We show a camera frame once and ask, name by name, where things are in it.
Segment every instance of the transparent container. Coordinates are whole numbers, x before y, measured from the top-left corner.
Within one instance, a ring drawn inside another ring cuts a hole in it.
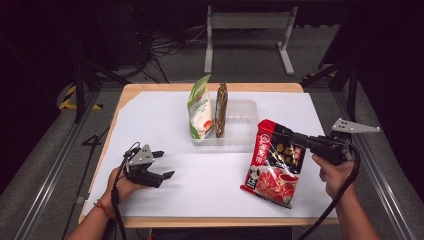
[[[215,116],[216,101],[212,100]],[[192,139],[196,146],[251,145],[258,131],[258,108],[252,100],[228,100],[225,114],[224,135],[216,137],[216,128],[205,139]]]

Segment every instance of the bracelet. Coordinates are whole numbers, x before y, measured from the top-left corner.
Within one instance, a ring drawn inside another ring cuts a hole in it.
[[[106,216],[110,219],[115,219],[115,212],[113,210],[107,209],[100,199],[97,199],[97,203],[93,203],[96,208],[100,208],[105,212]]]

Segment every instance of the human arm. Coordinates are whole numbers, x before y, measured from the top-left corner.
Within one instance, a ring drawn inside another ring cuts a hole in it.
[[[108,184],[106,191],[99,198],[99,203],[101,203],[106,209],[112,211],[112,200],[111,200],[111,191],[113,188],[113,183],[115,177],[118,174],[118,168],[112,170],[109,175]],[[119,201],[126,201],[133,192],[145,188],[145,186],[134,184],[130,182],[127,178],[123,177],[121,172],[120,177],[122,177],[118,183],[117,188],[119,191]],[[93,207],[84,220],[78,225],[78,227],[69,235],[68,240],[78,239],[102,239],[103,233],[106,229],[107,222],[109,217],[106,215],[103,209],[98,207]]]
[[[354,163],[346,162],[339,166],[334,166],[316,154],[312,155],[312,159],[321,167],[321,180],[326,182],[327,194],[334,199],[338,190],[351,173]],[[358,200],[354,183],[346,189],[340,198],[336,205],[336,212],[345,240],[380,239]]]

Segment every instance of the metal frame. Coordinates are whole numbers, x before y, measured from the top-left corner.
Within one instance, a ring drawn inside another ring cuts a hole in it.
[[[287,45],[296,19],[297,7],[292,7],[290,12],[271,12],[271,13],[247,13],[247,12],[212,12],[212,7],[208,6],[207,33],[208,41],[206,47],[204,73],[212,73],[213,58],[213,29],[235,29],[235,28],[266,28],[266,29],[284,29],[283,41],[277,42],[284,68],[288,75],[293,75],[294,70],[287,53]]]

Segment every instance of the gray carpet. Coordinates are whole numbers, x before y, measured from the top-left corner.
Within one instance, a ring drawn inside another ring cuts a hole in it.
[[[288,52],[295,70],[294,76],[285,74],[276,50],[278,31],[264,31],[259,36],[233,31],[216,34],[212,82],[300,82],[304,75],[317,72],[319,61],[336,31],[337,27],[307,27],[293,30]],[[159,60],[170,82],[193,82],[203,76],[204,55],[205,44],[199,42],[174,55],[160,57]],[[154,66],[149,64],[148,69],[157,78],[162,79]],[[142,73],[130,80],[134,83],[153,82],[146,79]],[[325,81],[321,81],[314,86],[324,84]],[[104,108],[89,111],[79,135],[76,136],[66,166],[31,231],[30,239],[61,238],[89,158],[90,147],[81,144],[93,135],[101,135],[109,126],[121,91],[122,87],[115,83],[104,84],[96,99],[96,103],[103,104]],[[311,94],[323,129],[328,132],[335,120],[343,115],[343,111],[336,104],[334,94],[325,88],[309,87],[305,91]],[[0,196],[0,239],[14,239],[16,236],[41,184],[60,154],[59,151],[68,133],[75,126],[73,124],[75,114],[74,110],[62,110],[59,118]],[[361,88],[358,92],[356,116],[360,123],[379,126],[378,119]],[[424,230],[420,226],[424,222],[423,203],[402,174],[384,136],[384,129],[382,133],[366,134],[364,138],[399,202],[403,217],[417,239],[424,239]],[[96,148],[89,164],[79,194],[85,198],[102,147],[103,145]],[[365,211],[381,238],[399,239],[374,183],[364,167],[357,180],[357,191]],[[81,208],[82,204],[76,204],[69,231],[76,227]],[[294,227],[293,239],[306,229],[307,227]],[[127,233],[129,239],[142,239],[135,229],[127,229]],[[339,226],[320,226],[308,239],[341,239]]]

